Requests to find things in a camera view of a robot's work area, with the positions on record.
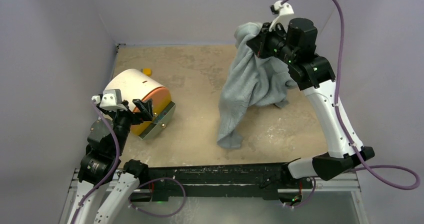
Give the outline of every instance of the beige table surface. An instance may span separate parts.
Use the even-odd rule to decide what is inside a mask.
[[[130,134],[121,167],[130,159],[149,166],[188,166],[290,161],[326,152],[321,126],[308,99],[289,90],[289,104],[250,107],[237,128],[242,147],[216,143],[218,101],[236,54],[233,45],[120,48],[113,76],[126,69],[151,68],[154,80],[169,88],[176,103],[171,122],[156,138]]]

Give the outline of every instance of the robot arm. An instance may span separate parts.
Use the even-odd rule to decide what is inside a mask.
[[[354,134],[340,100],[337,104],[334,102],[335,75],[329,61],[315,53],[318,31],[313,22],[303,18],[287,21],[293,17],[287,3],[276,2],[271,11],[278,13],[278,17],[272,23],[264,23],[260,33],[247,45],[258,58],[276,57],[287,64],[290,76],[314,107],[328,145],[328,152],[323,155],[285,164],[283,176],[287,181],[307,176],[330,180],[361,163],[352,145],[360,150],[364,160],[374,157],[374,151],[372,147],[363,146]],[[349,143],[340,126],[336,105],[354,143]]]
[[[96,107],[105,115],[112,118],[109,124],[113,126],[113,131],[119,144],[119,155],[122,154],[131,125],[141,124],[144,121],[152,121],[153,110],[152,100],[142,102],[134,99],[132,102],[140,110],[133,113],[128,108],[128,101],[121,99],[121,92],[118,89],[105,90],[102,95],[92,97]],[[130,160],[124,165],[124,169],[118,184],[100,207],[100,203],[106,193],[109,183],[113,178],[111,175],[98,189],[94,190],[85,199],[82,206],[79,202],[90,190],[102,180],[113,167],[116,157],[116,149],[111,132],[106,125],[97,120],[91,126],[88,136],[86,155],[81,160],[81,167],[78,173],[78,186],[76,199],[74,201],[68,224],[75,223],[111,223],[117,211],[128,199],[129,195],[137,189],[140,181],[148,181],[148,167],[139,161]]]

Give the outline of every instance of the gray cloth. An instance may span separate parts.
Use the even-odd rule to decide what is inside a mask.
[[[260,59],[246,45],[261,30],[262,24],[247,23],[237,28],[237,54],[229,67],[229,73],[219,99],[220,126],[217,144],[222,148],[241,147],[242,136],[236,127],[249,106],[275,104],[283,107],[288,87],[296,86],[287,65],[271,57]]]

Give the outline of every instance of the gray wall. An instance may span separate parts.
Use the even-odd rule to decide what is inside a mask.
[[[94,0],[117,43],[234,43],[237,26],[270,22],[269,6],[278,0]],[[314,19],[319,29],[333,10],[331,0],[293,0],[299,16]]]
[[[370,164],[397,164],[424,176],[424,1],[341,0],[346,21],[341,97]],[[334,12],[318,51],[336,63],[340,23]],[[377,170],[399,184],[413,177]],[[424,187],[401,191],[359,173],[371,223],[422,223]]]
[[[0,0],[1,223],[57,223],[114,43],[92,0]]]

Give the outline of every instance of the white and orange bin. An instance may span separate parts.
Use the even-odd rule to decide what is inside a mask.
[[[109,82],[105,90],[120,89],[122,100],[128,101],[129,109],[133,112],[139,111],[132,102],[133,99],[142,101],[152,99],[153,120],[131,127],[133,134],[148,140],[166,128],[172,119],[176,105],[172,101],[169,89],[142,71],[136,69],[123,71]]]

